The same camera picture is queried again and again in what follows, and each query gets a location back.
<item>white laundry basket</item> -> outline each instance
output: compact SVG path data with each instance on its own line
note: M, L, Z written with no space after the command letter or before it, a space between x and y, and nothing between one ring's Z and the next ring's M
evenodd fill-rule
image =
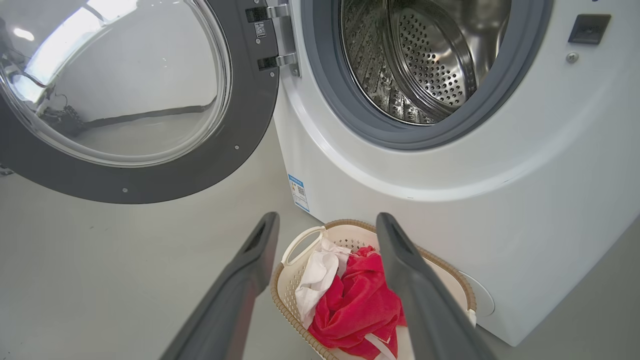
M311 234L319 233L317 239L305 250L300 252L293 260L289 256L294 249ZM311 347L326 360L352 360L362 359L361 357L349 355L339 349L329 349L318 342L303 326L298 313L296 303L296 288L300 284L300 279L307 266L309 255L314 250L316 244L323 238L328 238L335 244L349 248L353 251L360 247L373 246L380 249L376 228L357 220L337 220L324 226L313 227L298 235L289 245L282 257L282 262L278 264L271 280L271 296L273 302L280 312L286 317L289 323L307 341ZM453 266L438 258L432 253L416 245L425 262L438 275L440 280L451 292L456 302L468 314L469 320L476 325L476 297L468 281ZM411 348L411 339L406 327L397 328L398 337L398 360L414 359Z

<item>door latch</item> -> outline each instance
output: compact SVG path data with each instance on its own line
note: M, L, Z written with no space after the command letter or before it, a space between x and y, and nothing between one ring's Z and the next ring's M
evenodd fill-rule
M268 63L275 63L278 67L289 67L293 76L300 76L298 67L298 54L296 52L296 39L291 21L291 6L289 0L279 0L276 6L262 6L247 9L247 19L250 22L273 20L278 43L278 56Z

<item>open door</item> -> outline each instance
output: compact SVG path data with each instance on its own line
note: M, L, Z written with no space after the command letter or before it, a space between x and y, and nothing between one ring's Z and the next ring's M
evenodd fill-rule
M161 202L229 176L278 91L264 0L0 3L0 163L52 190Z

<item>qr code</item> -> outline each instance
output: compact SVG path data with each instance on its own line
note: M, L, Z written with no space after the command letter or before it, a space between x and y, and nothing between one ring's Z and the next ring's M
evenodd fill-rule
M254 26L255 26L255 36L259 38L264 38L265 36L267 36L267 31L264 29L263 22L256 22Z

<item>white washing machine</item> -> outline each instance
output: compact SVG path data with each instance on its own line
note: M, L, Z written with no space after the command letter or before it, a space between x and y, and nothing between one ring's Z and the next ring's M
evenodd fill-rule
M515 346L640 213L638 13L635 0L4 0L0 163L84 199L167 201L231 174L273 115L301 211L393 214Z

